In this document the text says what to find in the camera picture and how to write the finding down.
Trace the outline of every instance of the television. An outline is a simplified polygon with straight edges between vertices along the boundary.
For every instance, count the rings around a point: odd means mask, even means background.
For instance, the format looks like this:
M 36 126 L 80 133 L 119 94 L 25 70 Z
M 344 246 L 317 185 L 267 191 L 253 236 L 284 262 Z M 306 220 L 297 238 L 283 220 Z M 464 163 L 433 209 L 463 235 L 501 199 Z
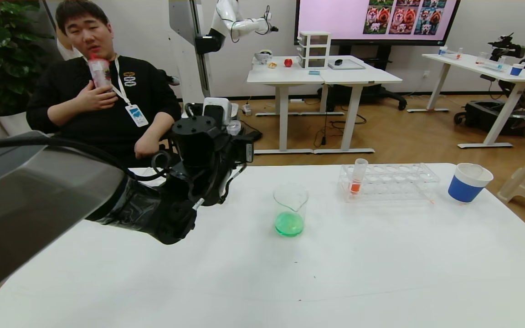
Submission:
M 300 31 L 327 31 L 332 44 L 444 46 L 461 0 L 297 0 Z

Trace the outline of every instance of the black hair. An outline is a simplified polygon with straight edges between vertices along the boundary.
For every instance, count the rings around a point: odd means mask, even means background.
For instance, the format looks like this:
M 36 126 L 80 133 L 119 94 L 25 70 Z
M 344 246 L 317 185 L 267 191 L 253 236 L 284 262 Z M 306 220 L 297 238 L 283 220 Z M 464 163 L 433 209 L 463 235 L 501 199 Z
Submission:
M 66 23 L 69 19 L 82 17 L 85 15 L 93 16 L 108 25 L 108 18 L 104 11 L 94 2 L 89 0 L 64 0 L 56 9 L 56 23 L 60 31 L 66 35 Z

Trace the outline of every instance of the white table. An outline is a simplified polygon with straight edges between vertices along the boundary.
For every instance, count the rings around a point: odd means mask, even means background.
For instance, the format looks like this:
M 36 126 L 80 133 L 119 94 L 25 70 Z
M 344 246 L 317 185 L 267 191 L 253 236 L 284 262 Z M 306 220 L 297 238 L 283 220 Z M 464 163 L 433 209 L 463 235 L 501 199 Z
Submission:
M 293 60 L 293 66 L 286 68 L 285 59 Z M 330 56 L 330 59 L 348 59 L 354 62 L 361 60 L 354 56 Z M 295 56 L 276 56 L 273 62 L 277 63 L 277 68 L 271 69 L 266 65 L 258 65 L 256 61 L 252 62 L 252 70 L 248 73 L 248 83 L 260 83 L 270 85 L 276 89 L 276 106 L 274 113 L 261 113 L 260 116 L 279 115 L 279 149 L 256 150 L 255 154 L 288 154 L 288 153 L 344 153 L 344 152 L 374 152 L 371 148 L 350 149 L 352 133 L 354 132 L 354 122 L 358 112 L 359 99 L 362 94 L 362 87 L 382 84 L 382 83 L 400 83 L 402 79 L 395 77 L 385 71 L 374 68 L 367 64 L 362 64 L 366 69 L 334 71 L 333 69 L 322 69 L 320 75 L 309 75 L 309 69 L 302 69 L 298 64 Z M 302 84 L 323 84 L 321 96 L 321 106 L 319 112 L 290 113 L 289 107 L 289 87 Z M 343 84 L 352 87 L 352 97 L 348 118 L 344 130 L 344 137 L 340 149 L 288 149 L 287 148 L 287 124 L 289 115 L 338 115 L 340 112 L 327 113 L 325 111 L 327 104 L 327 93 L 329 84 Z
M 460 68 L 468 69 L 469 71 L 485 74 L 489 77 L 494 77 L 495 79 L 501 81 L 511 82 L 515 84 L 515 87 L 512 90 L 512 94 L 508 97 L 508 101 L 504 104 L 504 108 L 502 108 L 500 114 L 498 115 L 498 118 L 495 120 L 494 126 L 489 131 L 483 143 L 460 143 L 458 146 L 460 148 L 513 147 L 511 143 L 496 143 L 496 139 L 498 138 L 500 132 L 504 128 L 504 125 L 510 117 L 510 114 L 512 114 L 514 108 L 516 107 L 520 96 L 524 93 L 525 69 L 522 71 L 520 76 L 515 77 L 513 75 L 510 75 L 510 69 L 506 69 L 506 71 L 504 72 L 497 72 L 489 68 L 483 68 L 478 66 L 477 64 L 475 64 L 477 57 L 472 55 L 464 54 L 460 60 L 452 60 L 450 58 L 447 58 L 446 56 L 439 56 L 438 54 L 423 54 L 422 56 L 431 60 L 442 62 L 443 69 L 441 70 L 439 81 L 437 81 L 435 90 L 431 95 L 431 100 L 429 100 L 427 108 L 409 109 L 407 110 L 407 112 L 448 112 L 448 109 L 446 108 L 435 108 L 435 104 L 439 99 L 441 89 L 443 89 L 444 81 L 447 77 L 448 70 L 451 66 L 457 66 Z
M 429 166 L 434 205 L 344 203 L 339 166 L 252 167 L 172 246 L 81 222 L 0 289 L 0 328 L 525 327 L 525 224 Z M 311 196 L 293 238 L 273 231 L 287 181 Z

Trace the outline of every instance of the lanyard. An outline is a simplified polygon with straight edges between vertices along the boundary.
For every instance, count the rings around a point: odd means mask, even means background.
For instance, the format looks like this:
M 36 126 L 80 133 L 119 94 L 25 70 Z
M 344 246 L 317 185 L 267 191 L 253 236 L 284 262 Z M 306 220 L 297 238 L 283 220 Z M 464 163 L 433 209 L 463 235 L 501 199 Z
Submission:
M 123 81 L 121 81 L 121 74 L 119 73 L 119 64 L 118 64 L 118 56 L 115 58 L 115 67 L 117 67 L 117 79 L 118 79 L 118 86 L 119 89 L 113 85 L 113 91 L 117 94 L 117 96 L 123 98 L 127 105 L 131 106 L 131 101 L 129 101 L 129 98 L 127 98 L 127 93 L 125 92 L 125 87 L 123 87 Z

